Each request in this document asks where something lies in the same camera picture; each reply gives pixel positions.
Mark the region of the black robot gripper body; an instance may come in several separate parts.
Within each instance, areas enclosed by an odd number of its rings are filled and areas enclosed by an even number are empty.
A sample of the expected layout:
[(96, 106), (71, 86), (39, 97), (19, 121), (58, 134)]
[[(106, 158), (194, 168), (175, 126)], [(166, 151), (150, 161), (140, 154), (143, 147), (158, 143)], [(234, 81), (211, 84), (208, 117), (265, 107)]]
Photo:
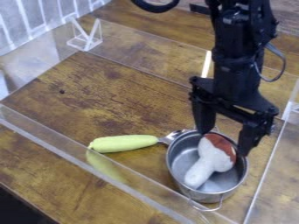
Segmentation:
[(259, 93), (265, 52), (226, 55), (214, 51), (214, 77), (192, 76), (190, 98), (214, 102), (216, 114), (238, 123), (266, 123), (267, 135), (273, 131), (278, 107)]

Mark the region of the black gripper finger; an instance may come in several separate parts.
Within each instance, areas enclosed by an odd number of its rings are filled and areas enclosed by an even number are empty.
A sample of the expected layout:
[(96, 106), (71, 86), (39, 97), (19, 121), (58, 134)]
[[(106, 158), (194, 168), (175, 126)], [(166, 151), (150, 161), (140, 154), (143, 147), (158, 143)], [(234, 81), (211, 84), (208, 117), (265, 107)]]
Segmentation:
[(204, 135), (212, 130), (215, 126), (216, 112), (214, 110), (214, 102), (192, 97), (191, 110), (196, 130), (202, 135)]
[(246, 157), (250, 151), (258, 146), (261, 139), (267, 134), (266, 123), (244, 123), (238, 135), (238, 153)]

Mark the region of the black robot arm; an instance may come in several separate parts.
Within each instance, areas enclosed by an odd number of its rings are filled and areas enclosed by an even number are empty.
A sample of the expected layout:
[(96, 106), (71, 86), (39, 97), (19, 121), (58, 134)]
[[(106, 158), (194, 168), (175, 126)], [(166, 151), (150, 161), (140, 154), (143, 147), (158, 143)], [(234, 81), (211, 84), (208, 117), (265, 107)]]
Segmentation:
[(265, 50), (271, 50), (277, 19), (270, 0), (206, 0), (215, 31), (214, 77), (190, 78), (191, 107), (200, 134), (211, 132), (216, 115), (243, 124), (238, 153), (246, 156), (273, 132), (279, 108), (259, 93)]

